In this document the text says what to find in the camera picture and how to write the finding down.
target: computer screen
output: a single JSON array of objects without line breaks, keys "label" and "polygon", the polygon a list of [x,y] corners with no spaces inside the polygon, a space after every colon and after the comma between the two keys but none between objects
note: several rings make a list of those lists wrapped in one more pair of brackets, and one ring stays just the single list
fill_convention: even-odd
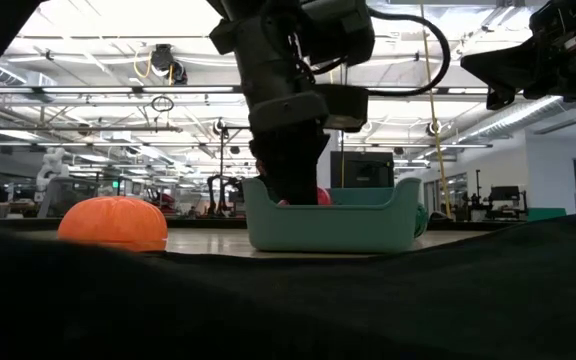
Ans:
[{"label": "computer screen", "polygon": [[333,188],[379,188],[395,184],[391,152],[333,151],[330,155]]}]

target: teal plastic bin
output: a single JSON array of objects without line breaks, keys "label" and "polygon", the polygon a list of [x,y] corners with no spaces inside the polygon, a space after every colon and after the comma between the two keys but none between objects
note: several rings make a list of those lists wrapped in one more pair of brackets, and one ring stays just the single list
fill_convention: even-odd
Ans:
[{"label": "teal plastic bin", "polygon": [[393,189],[333,189],[335,205],[275,204],[264,183],[244,180],[250,243],[260,251],[397,253],[415,239],[421,180]]}]

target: yellow cable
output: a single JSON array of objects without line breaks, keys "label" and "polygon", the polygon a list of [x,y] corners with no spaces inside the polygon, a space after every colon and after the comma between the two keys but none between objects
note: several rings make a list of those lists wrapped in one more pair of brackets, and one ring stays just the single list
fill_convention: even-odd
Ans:
[{"label": "yellow cable", "polygon": [[[421,8],[421,17],[426,18],[424,14],[424,2],[423,0],[419,0],[419,6]],[[428,51],[428,39],[426,38],[426,28],[422,26],[421,28],[422,36],[424,38],[424,48],[426,50],[426,73],[428,75],[428,81],[432,81],[432,74],[430,73],[430,59],[429,59],[429,51]],[[446,201],[446,215],[449,218],[452,217],[450,211],[450,197],[448,196],[448,186],[446,183],[446,173],[444,171],[444,156],[441,153],[441,140],[439,139],[439,126],[437,125],[437,116],[435,114],[435,99],[431,91],[428,93],[430,95],[430,111],[432,113],[432,127],[435,132],[435,145],[437,146],[437,157],[439,158],[439,169],[441,170],[441,184],[444,188],[444,199]]]},{"label": "yellow cable", "polygon": [[139,76],[142,79],[147,78],[148,75],[150,75],[150,65],[152,64],[152,51],[148,53],[148,69],[146,70],[145,75],[139,72],[139,69],[137,68],[137,55],[139,55],[139,51],[135,51],[135,59],[132,62],[132,66],[135,69],[135,74],[137,74],[137,76]]}]

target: ceiling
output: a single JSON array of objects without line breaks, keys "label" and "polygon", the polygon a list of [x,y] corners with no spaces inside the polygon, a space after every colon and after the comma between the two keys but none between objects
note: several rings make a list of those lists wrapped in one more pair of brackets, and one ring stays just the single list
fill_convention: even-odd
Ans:
[{"label": "ceiling", "polygon": [[[416,2],[369,1],[380,11],[419,14]],[[539,3],[529,7],[498,8],[490,1],[456,5],[426,6],[426,17],[447,36],[452,50],[452,66],[443,88],[475,88],[470,96],[435,97],[435,113],[444,125],[443,137],[466,131],[490,117],[485,110],[484,84],[459,67],[464,54],[516,46],[530,37],[528,18]],[[173,53],[187,69],[188,86],[237,86],[240,83],[234,56],[220,56],[208,34],[218,24],[218,14],[205,0],[52,0],[41,4],[0,59],[0,68],[23,78],[26,85],[58,86],[159,86],[166,79],[152,71],[146,77],[148,53],[155,44],[171,44]],[[482,25],[489,31],[483,31]],[[347,83],[366,87],[419,87],[427,82],[424,43],[418,24],[373,20],[377,34],[371,61],[349,68]],[[431,72],[437,71],[441,52],[436,39],[428,37]],[[420,54],[419,61],[415,55]],[[339,83],[341,70],[317,77],[318,83]],[[22,95],[0,94],[0,125],[51,126],[40,135],[67,142],[110,141],[117,137],[147,143],[196,143],[197,146],[152,147],[159,154],[197,168],[205,176],[218,170],[218,161],[210,153],[219,147],[200,149],[200,143],[216,144],[213,133],[217,119],[229,126],[246,126],[248,108],[239,93],[195,93],[169,95],[175,107],[159,114],[146,106],[156,95],[54,95],[52,104],[32,102]],[[368,124],[357,134],[347,134],[352,143],[405,142],[429,143],[426,127],[432,119],[428,96],[386,100],[373,98],[369,103]],[[59,131],[60,126],[145,127],[170,126],[178,131],[149,129],[115,134],[78,134]],[[241,168],[232,173],[254,173],[252,155],[246,143],[251,134],[243,130],[231,139],[240,145],[240,153],[226,149],[226,159]],[[106,150],[108,156],[125,162],[125,153]],[[416,151],[404,157],[413,158]]]}]

